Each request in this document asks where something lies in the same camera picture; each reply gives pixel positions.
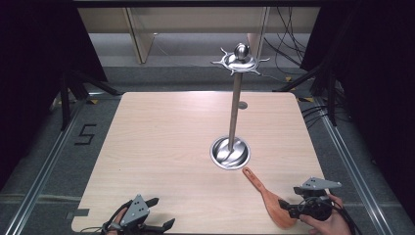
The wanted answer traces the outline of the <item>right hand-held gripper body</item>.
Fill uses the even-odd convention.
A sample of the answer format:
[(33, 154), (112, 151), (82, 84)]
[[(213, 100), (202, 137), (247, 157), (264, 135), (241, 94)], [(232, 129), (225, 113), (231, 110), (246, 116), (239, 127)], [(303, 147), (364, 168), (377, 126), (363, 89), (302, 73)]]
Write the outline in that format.
[(327, 189), (340, 188), (342, 183), (317, 177), (310, 177), (300, 187), (304, 190), (302, 201), (291, 205), (289, 215), (299, 218), (301, 214), (309, 215), (317, 220), (324, 221), (332, 214), (332, 200), (327, 196)]

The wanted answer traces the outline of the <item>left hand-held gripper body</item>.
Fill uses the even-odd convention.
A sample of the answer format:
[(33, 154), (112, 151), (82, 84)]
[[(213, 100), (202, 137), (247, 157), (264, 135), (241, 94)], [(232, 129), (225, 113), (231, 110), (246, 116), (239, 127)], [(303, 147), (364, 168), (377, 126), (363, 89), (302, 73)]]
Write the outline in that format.
[[(112, 223), (117, 214), (124, 208), (128, 210), (123, 218), (117, 223)], [(138, 194), (134, 200), (121, 205), (111, 218), (102, 226), (102, 235), (106, 235), (110, 226), (118, 231), (118, 235), (138, 235), (140, 226), (144, 224), (147, 216), (150, 214), (150, 208), (147, 207), (146, 201)]]

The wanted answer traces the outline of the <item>wooden rice spatula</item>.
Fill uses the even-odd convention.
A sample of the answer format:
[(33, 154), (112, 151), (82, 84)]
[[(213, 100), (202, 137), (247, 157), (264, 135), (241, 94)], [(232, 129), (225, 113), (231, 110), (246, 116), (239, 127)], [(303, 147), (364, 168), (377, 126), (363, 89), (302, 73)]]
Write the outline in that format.
[(281, 229), (293, 227), (297, 221), (294, 218), (291, 218), (289, 213), (280, 207), (279, 201), (281, 200), (281, 197), (267, 190), (258, 177), (247, 166), (242, 169), (242, 173), (260, 193), (264, 206), (273, 222)]

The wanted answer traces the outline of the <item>metal utensil rack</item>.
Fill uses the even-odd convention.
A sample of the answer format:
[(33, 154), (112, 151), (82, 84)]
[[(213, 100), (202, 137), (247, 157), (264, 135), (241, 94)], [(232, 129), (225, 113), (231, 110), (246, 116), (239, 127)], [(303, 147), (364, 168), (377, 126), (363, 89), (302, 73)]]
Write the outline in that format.
[(224, 53), (223, 57), (214, 64), (222, 65), (230, 71), (230, 75), (233, 77), (229, 131), (227, 136), (219, 137), (211, 144), (209, 154), (213, 163), (218, 167), (225, 170), (235, 170), (244, 167), (251, 158), (249, 144), (236, 135), (243, 74), (251, 72), (260, 75), (257, 68), (261, 60), (252, 56), (250, 47), (244, 43), (237, 44), (232, 52), (227, 52), (224, 49), (221, 51)]

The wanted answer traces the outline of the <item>person's left hand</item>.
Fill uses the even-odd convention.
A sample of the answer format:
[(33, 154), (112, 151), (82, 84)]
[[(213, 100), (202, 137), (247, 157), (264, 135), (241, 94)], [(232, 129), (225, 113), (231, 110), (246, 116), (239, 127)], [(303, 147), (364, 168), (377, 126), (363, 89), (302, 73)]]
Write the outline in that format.
[[(112, 223), (117, 223), (119, 224), (119, 222), (121, 221), (121, 219), (123, 218), (123, 215), (125, 214), (125, 212), (127, 211), (127, 208), (122, 209), (117, 216), (115, 217), (115, 219), (113, 220)], [(118, 231), (113, 228), (112, 226), (110, 226), (110, 228), (108, 229), (106, 235), (118, 235)]]

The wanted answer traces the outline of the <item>person's right hand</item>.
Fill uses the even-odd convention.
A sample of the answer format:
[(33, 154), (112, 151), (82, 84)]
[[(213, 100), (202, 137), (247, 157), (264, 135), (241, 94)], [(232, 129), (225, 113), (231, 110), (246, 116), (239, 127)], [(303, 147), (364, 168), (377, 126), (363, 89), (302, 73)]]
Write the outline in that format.
[(352, 235), (347, 222), (336, 210), (324, 221), (305, 214), (300, 215), (300, 221), (310, 226), (308, 235)]

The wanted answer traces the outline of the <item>black tape floor mark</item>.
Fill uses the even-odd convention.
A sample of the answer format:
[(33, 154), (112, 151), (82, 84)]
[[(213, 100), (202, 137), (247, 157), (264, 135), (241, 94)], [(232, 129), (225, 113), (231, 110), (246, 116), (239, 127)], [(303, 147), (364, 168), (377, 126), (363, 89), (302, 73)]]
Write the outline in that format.
[(93, 138), (95, 137), (95, 134), (92, 132), (92, 130), (96, 127), (95, 123), (85, 123), (79, 134), (79, 139), (74, 143), (75, 146), (83, 146), (83, 145), (90, 145)]

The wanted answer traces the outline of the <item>black tripod stand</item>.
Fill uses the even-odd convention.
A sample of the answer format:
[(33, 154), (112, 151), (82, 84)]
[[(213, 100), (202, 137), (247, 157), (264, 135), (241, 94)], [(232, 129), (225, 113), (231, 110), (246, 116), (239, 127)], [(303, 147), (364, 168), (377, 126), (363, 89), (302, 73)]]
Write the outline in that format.
[(77, 100), (85, 100), (89, 97), (89, 93), (84, 86), (85, 83), (92, 84), (114, 96), (122, 95), (121, 91), (111, 88), (111, 86), (105, 84), (103, 81), (96, 80), (84, 72), (79, 70), (65, 71), (60, 78), (60, 94), (63, 114), (61, 130), (65, 130), (70, 122), (69, 91), (71, 91)]
[(283, 86), (282, 88), (277, 89), (277, 92), (288, 92), (313, 77), (314, 77), (314, 81), (310, 88), (311, 94), (313, 96), (320, 96), (323, 93), (323, 91), (327, 92), (328, 118), (329, 118), (329, 121), (334, 126), (336, 126), (337, 125), (337, 122), (335, 119), (336, 78), (332, 70), (332, 63), (330, 60), (324, 59), (318, 66), (306, 72), (305, 74), (301, 75), (294, 82), (291, 82)]

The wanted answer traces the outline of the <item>dark curtain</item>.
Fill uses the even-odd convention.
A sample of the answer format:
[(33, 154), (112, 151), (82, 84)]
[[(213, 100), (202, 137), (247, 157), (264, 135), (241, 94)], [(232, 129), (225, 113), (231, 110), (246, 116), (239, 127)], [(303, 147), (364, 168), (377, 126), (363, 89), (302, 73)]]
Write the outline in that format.
[(0, 0), (0, 190), (71, 70), (107, 79), (72, 0)]
[(354, 122), (415, 225), (415, 0), (322, 0), (301, 67), (331, 60)]

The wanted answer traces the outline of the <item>beige wooden furniture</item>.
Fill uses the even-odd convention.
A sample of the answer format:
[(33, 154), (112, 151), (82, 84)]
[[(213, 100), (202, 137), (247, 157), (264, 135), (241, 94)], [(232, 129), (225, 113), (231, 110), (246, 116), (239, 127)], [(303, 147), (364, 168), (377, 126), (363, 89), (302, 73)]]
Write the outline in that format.
[(79, 8), (89, 33), (127, 33), (136, 61), (144, 64), (156, 33), (244, 33), (251, 53), (261, 55), (264, 35), (282, 33), (287, 24), (295, 33), (310, 33), (318, 7), (160, 7)]

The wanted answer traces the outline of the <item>aluminium floor rail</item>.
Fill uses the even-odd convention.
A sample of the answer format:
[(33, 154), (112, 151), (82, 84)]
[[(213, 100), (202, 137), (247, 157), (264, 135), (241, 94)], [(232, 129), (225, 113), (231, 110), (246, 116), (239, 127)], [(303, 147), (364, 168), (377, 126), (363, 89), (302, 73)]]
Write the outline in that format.
[(336, 126), (332, 124), (328, 117), (323, 117), (322, 121), (328, 131), (346, 171), (356, 189), (360, 200), (368, 212), (369, 217), (374, 224), (374, 227), (379, 235), (393, 235), (392, 230), (385, 218), (385, 214), (379, 204), (377, 203), (374, 194), (369, 189), (366, 181), (363, 178), (356, 162), (354, 161), (346, 143)]
[(20, 235), (36, 205), (41, 191), (51, 175), (84, 102), (76, 102), (69, 111), (69, 123), (61, 128), (61, 110), (48, 118), (35, 143), (23, 158), (6, 186), (0, 190), (0, 235)]

